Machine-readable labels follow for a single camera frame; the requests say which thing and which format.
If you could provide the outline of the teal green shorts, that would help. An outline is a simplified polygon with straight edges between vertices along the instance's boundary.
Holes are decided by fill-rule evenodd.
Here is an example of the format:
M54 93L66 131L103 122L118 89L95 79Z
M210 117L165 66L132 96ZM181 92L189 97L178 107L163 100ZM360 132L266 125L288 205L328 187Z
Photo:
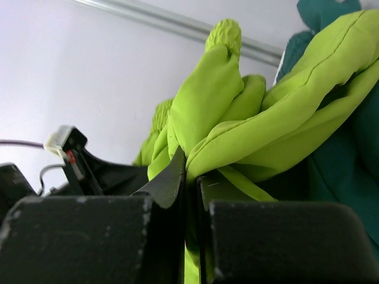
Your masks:
M293 35L282 54L275 81L287 75L311 39L340 16L361 10L359 1L298 1L308 27ZM307 158L309 198L352 208L378 254L378 85L349 119Z

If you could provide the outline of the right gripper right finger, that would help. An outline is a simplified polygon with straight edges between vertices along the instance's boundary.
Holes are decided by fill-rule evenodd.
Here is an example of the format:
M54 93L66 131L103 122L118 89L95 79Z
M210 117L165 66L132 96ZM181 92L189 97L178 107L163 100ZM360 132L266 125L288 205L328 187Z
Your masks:
M258 202L225 177L197 180L201 283L377 283L378 263L347 206Z

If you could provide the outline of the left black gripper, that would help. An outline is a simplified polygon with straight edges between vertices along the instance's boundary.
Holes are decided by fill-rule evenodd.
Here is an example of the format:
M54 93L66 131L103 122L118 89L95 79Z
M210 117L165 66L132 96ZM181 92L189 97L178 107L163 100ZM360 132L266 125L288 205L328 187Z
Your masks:
M63 169L68 184L60 191L68 195L131 195L148 183L146 166L131 166L101 160L86 150L88 139L76 128L72 130L68 142L63 147L65 157L62 165L46 166L40 172L41 189L44 194L43 176L51 169ZM43 148L43 144L4 140L2 145Z

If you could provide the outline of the left corner aluminium post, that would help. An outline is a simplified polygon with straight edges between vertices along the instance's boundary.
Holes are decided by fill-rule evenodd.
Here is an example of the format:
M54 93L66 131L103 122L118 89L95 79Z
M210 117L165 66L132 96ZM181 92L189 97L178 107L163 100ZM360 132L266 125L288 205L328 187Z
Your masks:
M199 42L206 41L213 27L142 1L76 0L75 2ZM242 37L241 55L270 66L278 66L282 50Z

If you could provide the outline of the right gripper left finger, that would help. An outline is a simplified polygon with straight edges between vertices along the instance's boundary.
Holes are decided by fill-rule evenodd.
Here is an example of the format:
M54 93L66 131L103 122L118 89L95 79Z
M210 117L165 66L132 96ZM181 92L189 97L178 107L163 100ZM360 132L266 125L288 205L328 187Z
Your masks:
M130 196L28 196L1 224L2 283L183 283L185 154Z

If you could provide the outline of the lime green shorts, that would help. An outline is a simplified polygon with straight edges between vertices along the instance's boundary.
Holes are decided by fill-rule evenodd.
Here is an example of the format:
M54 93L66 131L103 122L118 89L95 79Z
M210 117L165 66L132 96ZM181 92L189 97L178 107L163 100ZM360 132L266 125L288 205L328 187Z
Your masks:
M241 76L241 34L234 20L215 25L176 96L156 107L134 161L147 167L149 179L180 147L190 181L217 169L251 198L271 201L258 182L288 170L325 142L377 81L376 9L334 20L270 89L260 75Z

